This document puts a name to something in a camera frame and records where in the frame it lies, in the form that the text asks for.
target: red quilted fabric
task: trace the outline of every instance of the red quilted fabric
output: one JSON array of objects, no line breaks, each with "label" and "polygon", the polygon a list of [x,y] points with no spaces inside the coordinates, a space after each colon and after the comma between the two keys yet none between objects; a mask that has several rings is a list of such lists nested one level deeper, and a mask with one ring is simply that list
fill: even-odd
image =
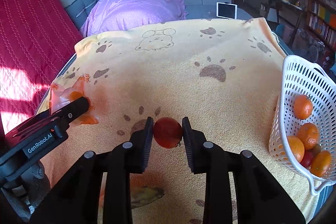
[{"label": "red quilted fabric", "polygon": [[0,0],[0,112],[5,132],[34,115],[81,39],[59,0]]}]

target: yellow blanket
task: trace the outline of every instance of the yellow blanket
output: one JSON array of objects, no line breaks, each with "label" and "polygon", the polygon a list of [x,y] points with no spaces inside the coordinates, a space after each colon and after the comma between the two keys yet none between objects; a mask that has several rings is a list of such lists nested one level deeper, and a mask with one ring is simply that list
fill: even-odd
[{"label": "yellow blanket", "polygon": [[[310,195],[304,177],[268,152],[285,54],[263,18],[145,25],[87,37],[75,50],[77,60],[55,83],[69,87],[89,74],[100,124],[71,128],[69,139],[43,158],[52,185],[85,151],[102,153],[129,140],[147,116],[179,122],[188,116],[194,129],[224,150],[251,150],[305,218],[312,217],[318,196]],[[40,111],[47,108],[48,100]],[[132,210],[134,223],[201,223],[205,175],[190,172],[183,143],[164,149],[153,140],[148,169],[131,183],[165,191],[163,198]]]}]

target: red tomato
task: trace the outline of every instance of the red tomato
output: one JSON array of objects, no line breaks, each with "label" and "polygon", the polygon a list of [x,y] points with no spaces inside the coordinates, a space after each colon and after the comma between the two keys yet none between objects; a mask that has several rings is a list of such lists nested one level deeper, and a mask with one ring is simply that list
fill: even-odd
[{"label": "red tomato", "polygon": [[303,159],[300,162],[300,164],[303,167],[307,168],[307,167],[309,167],[311,165],[311,162],[313,161],[313,158],[314,158],[313,152],[311,152],[310,150],[309,151],[305,151]]},{"label": "red tomato", "polygon": [[174,148],[182,140],[183,130],[178,121],[170,117],[162,117],[153,127],[153,136],[158,145]]}]

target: white plastic basket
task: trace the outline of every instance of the white plastic basket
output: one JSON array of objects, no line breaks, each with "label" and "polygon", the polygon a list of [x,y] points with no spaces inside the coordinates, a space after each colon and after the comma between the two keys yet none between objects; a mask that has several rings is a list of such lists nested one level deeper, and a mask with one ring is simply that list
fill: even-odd
[{"label": "white plastic basket", "polygon": [[[311,98],[314,110],[306,120],[299,120],[293,113],[297,94]],[[311,174],[295,159],[286,136],[296,135],[300,126],[314,123],[320,131],[318,143],[332,155],[330,170],[322,178]],[[308,179],[310,193],[317,195],[324,187],[336,183],[336,84],[317,64],[289,55],[283,62],[282,87],[278,99],[272,132],[269,138],[269,152],[281,165]],[[318,187],[314,180],[322,181]]]}]

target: white tablet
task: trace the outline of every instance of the white tablet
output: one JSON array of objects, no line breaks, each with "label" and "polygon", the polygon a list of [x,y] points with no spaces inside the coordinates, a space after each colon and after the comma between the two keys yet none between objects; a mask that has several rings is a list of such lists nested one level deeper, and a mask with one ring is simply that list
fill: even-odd
[{"label": "white tablet", "polygon": [[237,5],[217,2],[217,17],[237,19]]}]

